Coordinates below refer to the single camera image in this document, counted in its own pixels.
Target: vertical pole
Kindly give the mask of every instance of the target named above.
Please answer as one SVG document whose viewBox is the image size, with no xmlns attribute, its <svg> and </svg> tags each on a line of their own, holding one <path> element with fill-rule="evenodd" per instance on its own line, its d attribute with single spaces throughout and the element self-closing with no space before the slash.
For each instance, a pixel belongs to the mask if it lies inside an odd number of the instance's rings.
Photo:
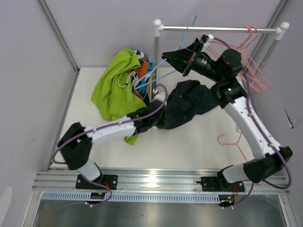
<svg viewBox="0 0 303 227">
<path fill-rule="evenodd" d="M 46 20 L 48 21 L 49 25 L 51 26 L 51 29 L 53 30 L 54 35 L 56 36 L 57 40 L 59 41 L 60 46 L 62 47 L 64 53 L 66 54 L 71 66 L 73 67 L 73 69 L 76 72 L 76 75 L 79 73 L 79 69 L 77 66 L 77 63 L 74 59 L 74 57 L 71 54 L 71 51 L 50 11 L 50 9 L 48 8 L 48 5 L 46 4 L 45 0 L 37 0 L 43 14 L 46 17 Z"/>
<path fill-rule="evenodd" d="M 279 30 L 280 32 L 276 35 L 275 39 L 273 40 L 273 42 L 271 43 L 269 49 L 267 50 L 261 64 L 259 65 L 259 69 L 260 71 L 263 70 L 263 68 L 265 67 L 269 57 L 271 56 L 271 54 L 273 53 L 275 47 L 277 46 L 277 44 L 279 43 L 279 41 L 282 39 L 284 33 L 286 32 L 286 30 L 289 28 L 289 23 L 287 22 L 283 22 L 282 24 L 280 24 Z M 258 77 L 260 74 L 259 71 L 256 72 L 256 76 Z"/>
<path fill-rule="evenodd" d="M 159 50 L 159 36 L 160 31 L 159 28 L 162 25 L 162 22 L 159 19 L 154 20 L 154 38 L 153 38 L 153 56 L 152 56 L 152 68 L 154 69 L 158 64 L 158 50 Z M 151 79 L 155 80 L 157 78 L 157 69 L 154 70 L 154 72 L 151 75 Z M 151 83 L 151 96 L 153 99 L 154 94 L 152 93 L 153 89 L 156 87 L 156 81 Z"/>
</svg>

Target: black mounting bracket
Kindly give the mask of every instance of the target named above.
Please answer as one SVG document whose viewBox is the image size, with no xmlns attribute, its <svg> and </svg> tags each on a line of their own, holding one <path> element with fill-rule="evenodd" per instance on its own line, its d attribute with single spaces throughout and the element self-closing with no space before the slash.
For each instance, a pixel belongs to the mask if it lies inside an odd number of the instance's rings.
<svg viewBox="0 0 303 227">
<path fill-rule="evenodd" d="M 201 177 L 201 181 L 198 181 L 197 183 L 201 184 L 202 191 L 204 192 L 235 192 L 233 185 L 236 187 L 238 192 L 245 192 L 243 181 L 225 183 L 222 185 L 218 183 L 217 176 L 203 176 Z"/>
<path fill-rule="evenodd" d="M 116 190 L 118 184 L 118 175 L 101 175 L 93 182 L 107 186 L 111 190 Z M 78 175 L 76 189 L 104 190 L 104 188 L 87 182 L 81 175 Z"/>
</svg>

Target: metal rod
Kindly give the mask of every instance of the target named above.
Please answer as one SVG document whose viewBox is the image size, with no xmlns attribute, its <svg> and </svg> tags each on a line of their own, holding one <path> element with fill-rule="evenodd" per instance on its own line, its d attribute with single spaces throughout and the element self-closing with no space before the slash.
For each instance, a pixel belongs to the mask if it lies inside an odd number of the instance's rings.
<svg viewBox="0 0 303 227">
<path fill-rule="evenodd" d="M 159 50 L 159 36 L 155 36 L 153 39 L 153 57 L 152 57 L 152 68 L 154 69 L 158 65 L 158 50 Z M 151 75 L 151 79 L 155 80 L 157 78 L 157 69 Z M 151 83 L 151 89 L 156 87 L 156 81 Z"/>
<path fill-rule="evenodd" d="M 286 10 L 287 6 L 289 5 L 289 2 L 291 0 L 281 0 L 280 4 L 277 6 L 273 16 L 271 17 L 269 23 L 267 24 L 267 27 L 276 27 L 278 26 L 278 21 L 283 15 L 284 11 Z M 269 34 L 262 34 L 255 49 L 251 53 L 251 57 L 253 60 L 256 60 L 261 52 L 261 50 L 264 48 L 265 43 L 269 39 Z"/>
<path fill-rule="evenodd" d="M 45 15 L 54 35 L 56 36 L 60 46 L 62 47 L 62 50 L 64 51 L 66 57 L 68 58 L 71 66 L 73 67 L 73 69 L 75 70 L 76 73 L 79 72 L 79 68 L 77 66 L 76 61 L 74 60 L 74 57 L 71 54 L 70 49 L 68 48 L 68 45 L 65 41 L 65 39 L 63 38 L 63 35 L 48 7 L 48 5 L 46 4 L 45 0 L 37 0 L 43 14 Z"/>
<path fill-rule="evenodd" d="M 162 26 L 161 31 L 185 31 L 186 27 L 180 26 Z M 248 33 L 247 28 L 243 27 L 188 27 L 188 31 L 196 32 L 239 32 L 239 33 Z M 278 28 L 257 28 L 259 33 L 266 34 L 278 34 Z"/>
<path fill-rule="evenodd" d="M 263 68 L 265 67 L 269 57 L 271 56 L 271 54 L 274 51 L 275 47 L 277 46 L 278 42 L 279 42 L 279 40 L 274 39 L 273 42 L 271 43 L 271 45 L 270 45 L 269 49 L 267 50 L 261 64 L 259 65 L 260 71 L 262 71 Z"/>
<path fill-rule="evenodd" d="M 152 68 L 154 69 L 158 65 L 158 50 L 159 50 L 159 37 L 160 37 L 160 27 L 162 22 L 159 19 L 155 19 L 153 22 L 154 25 L 154 39 L 153 39 L 153 56 L 152 56 Z M 155 69 L 151 75 L 151 80 L 157 78 L 157 69 Z M 151 99 L 153 100 L 154 94 L 153 90 L 156 87 L 157 82 L 151 83 Z"/>
</svg>

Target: white wall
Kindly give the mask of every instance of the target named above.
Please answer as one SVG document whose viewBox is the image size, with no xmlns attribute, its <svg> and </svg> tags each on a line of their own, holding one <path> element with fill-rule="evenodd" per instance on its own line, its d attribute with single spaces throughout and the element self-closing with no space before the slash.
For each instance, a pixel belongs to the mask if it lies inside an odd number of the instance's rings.
<svg viewBox="0 0 303 227">
<path fill-rule="evenodd" d="M 35 0 L 1 0 L 0 31 L 0 193 L 13 193 L 3 227 L 18 227 L 75 75 Z"/>
<path fill-rule="evenodd" d="M 280 0 L 47 0 L 79 67 L 107 66 L 124 48 L 152 56 L 153 21 L 186 26 L 197 14 L 195 26 L 265 27 Z M 183 46 L 199 33 L 189 33 Z M 246 34 L 214 34 L 240 44 Z M 174 50 L 182 32 L 163 32 L 159 56 Z"/>
<path fill-rule="evenodd" d="M 280 20 L 289 22 L 290 28 L 264 68 L 264 75 L 272 82 L 274 88 L 265 94 L 253 96 L 257 112 L 264 124 L 283 146 L 289 146 L 293 150 L 294 156 L 289 161 L 294 180 L 291 199 L 297 218 L 301 222 L 299 226 L 303 226 L 302 9 L 302 0 L 290 1 Z M 290 128 L 284 110 L 293 123 L 293 129 Z"/>
</svg>

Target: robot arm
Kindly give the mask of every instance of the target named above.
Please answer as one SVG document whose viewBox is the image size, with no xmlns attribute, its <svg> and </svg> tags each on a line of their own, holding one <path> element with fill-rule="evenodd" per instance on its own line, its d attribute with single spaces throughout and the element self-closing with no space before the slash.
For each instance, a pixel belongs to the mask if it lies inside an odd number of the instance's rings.
<svg viewBox="0 0 303 227">
<path fill-rule="evenodd" d="M 161 107 L 165 101 L 165 92 L 154 91 L 154 100 L 147 106 L 127 116 L 103 125 L 84 127 L 79 122 L 74 123 L 67 130 L 58 147 L 62 147 L 60 152 L 65 160 L 65 164 L 70 170 L 77 170 L 81 175 L 90 181 L 102 176 L 98 166 L 89 160 L 91 149 L 107 140 L 132 136 L 147 131 L 164 117 L 164 108 Z M 156 109 L 161 108 L 156 114 L 138 120 Z"/>
<path fill-rule="evenodd" d="M 284 166 L 273 148 L 286 161 L 291 157 L 292 151 L 289 147 L 281 147 L 271 136 L 251 105 L 248 105 L 250 108 L 248 111 L 247 94 L 236 79 L 242 70 L 241 54 L 236 50 L 227 49 L 217 61 L 214 61 L 205 52 L 201 52 L 212 38 L 212 35 L 203 35 L 184 49 L 163 53 L 162 58 L 167 59 L 166 61 L 183 73 L 183 76 L 187 76 L 190 70 L 193 70 L 215 81 L 216 84 L 211 88 L 213 96 L 219 101 L 220 107 L 236 122 L 251 147 L 255 159 L 222 169 L 218 172 L 218 182 L 222 185 L 246 180 L 258 183 Z"/>
</svg>

